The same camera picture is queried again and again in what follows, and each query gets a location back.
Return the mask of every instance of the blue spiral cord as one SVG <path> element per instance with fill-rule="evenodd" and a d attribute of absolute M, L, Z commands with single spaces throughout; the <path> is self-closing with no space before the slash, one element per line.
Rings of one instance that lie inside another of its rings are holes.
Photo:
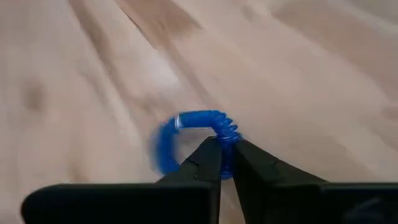
<path fill-rule="evenodd" d="M 221 178 L 232 177 L 232 145 L 241 139 L 236 132 L 238 126 L 232 124 L 233 120 L 227 118 L 225 113 L 217 110 L 190 111 L 180 113 L 170 118 L 169 122 L 160 127 L 155 148 L 157 163 L 163 174 L 175 172 L 179 164 L 175 160 L 174 134 L 181 128 L 212 128 L 222 147 Z"/>

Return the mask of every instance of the wooden floor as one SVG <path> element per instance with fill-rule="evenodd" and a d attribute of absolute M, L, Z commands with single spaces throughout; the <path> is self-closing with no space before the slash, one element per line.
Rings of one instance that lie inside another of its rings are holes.
<path fill-rule="evenodd" d="M 153 132 L 185 110 L 330 181 L 398 181 L 398 5 L 380 4 L 0 1 L 0 223 L 46 185 L 156 181 Z M 221 198 L 242 223 L 232 181 Z"/>

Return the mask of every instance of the wood grain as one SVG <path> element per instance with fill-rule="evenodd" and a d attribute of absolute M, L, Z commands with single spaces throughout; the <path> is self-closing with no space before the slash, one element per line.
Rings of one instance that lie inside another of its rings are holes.
<path fill-rule="evenodd" d="M 45 185 L 155 181 L 153 133 L 184 110 L 331 181 L 398 181 L 397 36 L 339 2 L 0 1 L 0 223 Z M 226 181 L 220 223 L 242 222 Z"/>

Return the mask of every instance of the light wood surface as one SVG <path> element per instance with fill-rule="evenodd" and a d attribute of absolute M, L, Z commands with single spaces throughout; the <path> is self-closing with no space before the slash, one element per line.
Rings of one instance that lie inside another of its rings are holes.
<path fill-rule="evenodd" d="M 398 9 L 385 4 L 0 1 L 0 223 L 20 223 L 46 185 L 156 181 L 152 135 L 185 110 L 223 110 L 330 181 L 398 181 Z M 183 132 L 180 159 L 209 134 Z M 223 182 L 220 223 L 242 222 Z"/>

